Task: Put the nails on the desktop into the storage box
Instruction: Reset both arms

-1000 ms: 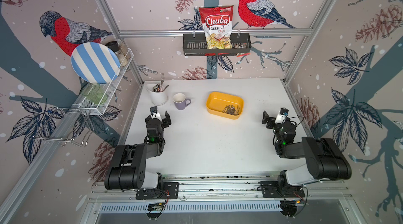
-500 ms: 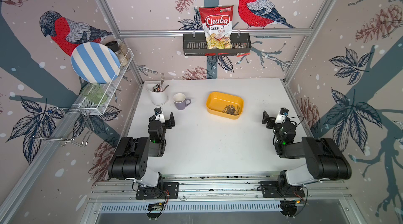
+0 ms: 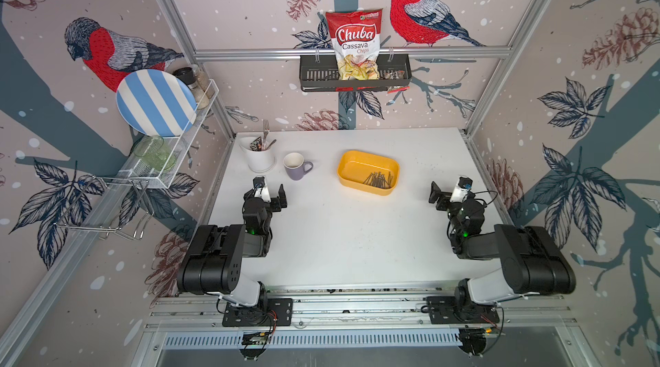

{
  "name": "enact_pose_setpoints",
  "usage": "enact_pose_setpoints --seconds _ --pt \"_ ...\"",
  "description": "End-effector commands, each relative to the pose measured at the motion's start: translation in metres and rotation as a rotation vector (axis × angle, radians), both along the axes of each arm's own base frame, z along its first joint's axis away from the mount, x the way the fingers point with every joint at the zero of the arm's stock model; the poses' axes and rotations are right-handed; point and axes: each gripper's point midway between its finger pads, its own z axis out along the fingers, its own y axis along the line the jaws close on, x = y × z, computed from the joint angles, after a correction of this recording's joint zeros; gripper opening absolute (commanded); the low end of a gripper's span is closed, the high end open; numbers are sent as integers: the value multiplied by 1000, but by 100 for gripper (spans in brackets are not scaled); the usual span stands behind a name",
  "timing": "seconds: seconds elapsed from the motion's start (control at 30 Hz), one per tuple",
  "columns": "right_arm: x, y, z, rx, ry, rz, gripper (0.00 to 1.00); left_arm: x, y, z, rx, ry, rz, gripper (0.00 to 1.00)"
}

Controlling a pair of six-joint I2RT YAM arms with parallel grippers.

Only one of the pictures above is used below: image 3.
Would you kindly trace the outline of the yellow plastic storage box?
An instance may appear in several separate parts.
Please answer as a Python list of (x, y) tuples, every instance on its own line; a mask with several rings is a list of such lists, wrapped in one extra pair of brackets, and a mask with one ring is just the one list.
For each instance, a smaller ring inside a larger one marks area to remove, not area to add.
[(351, 150), (342, 155), (337, 174), (347, 188), (388, 196), (398, 183), (400, 165), (389, 157)]

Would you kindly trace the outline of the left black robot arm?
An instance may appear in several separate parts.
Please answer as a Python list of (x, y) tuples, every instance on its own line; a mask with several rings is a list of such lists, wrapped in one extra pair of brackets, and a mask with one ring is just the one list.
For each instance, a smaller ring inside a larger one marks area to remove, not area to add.
[(242, 260), (264, 258), (273, 241), (273, 214), (288, 207), (285, 187), (270, 194), (264, 176), (243, 195), (242, 222), (197, 228), (177, 274), (178, 291), (221, 298), (235, 308), (264, 310), (265, 286), (242, 274)]

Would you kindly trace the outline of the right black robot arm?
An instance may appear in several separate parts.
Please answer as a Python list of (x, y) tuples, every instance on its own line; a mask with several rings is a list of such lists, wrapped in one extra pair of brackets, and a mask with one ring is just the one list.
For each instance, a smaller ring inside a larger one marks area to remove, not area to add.
[(461, 260), (498, 260), (500, 268), (478, 278), (463, 279), (455, 288), (458, 307), (493, 306), (529, 295), (571, 294), (574, 270), (549, 236), (538, 226), (496, 224), (484, 233), (488, 202), (472, 191), (473, 181), (461, 176), (446, 192), (431, 183), (429, 202), (446, 212), (446, 235)]

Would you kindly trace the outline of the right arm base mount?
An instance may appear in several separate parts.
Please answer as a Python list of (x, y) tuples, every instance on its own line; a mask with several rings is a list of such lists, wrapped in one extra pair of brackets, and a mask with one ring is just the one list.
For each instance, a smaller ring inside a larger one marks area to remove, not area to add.
[(459, 282), (453, 296), (429, 296), (421, 307), (432, 325), (461, 324), (459, 348), (469, 356), (483, 356), (499, 341), (505, 312), (495, 303), (479, 304), (469, 294), (467, 279)]

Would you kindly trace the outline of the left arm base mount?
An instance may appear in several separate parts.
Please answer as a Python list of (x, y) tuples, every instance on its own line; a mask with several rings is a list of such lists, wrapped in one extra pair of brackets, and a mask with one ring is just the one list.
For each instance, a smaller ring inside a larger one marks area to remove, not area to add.
[(262, 291), (252, 307), (227, 303), (222, 326), (253, 329), (242, 333), (239, 351), (246, 361), (256, 361), (274, 343), (277, 328), (292, 324), (293, 305), (292, 298), (268, 298)]

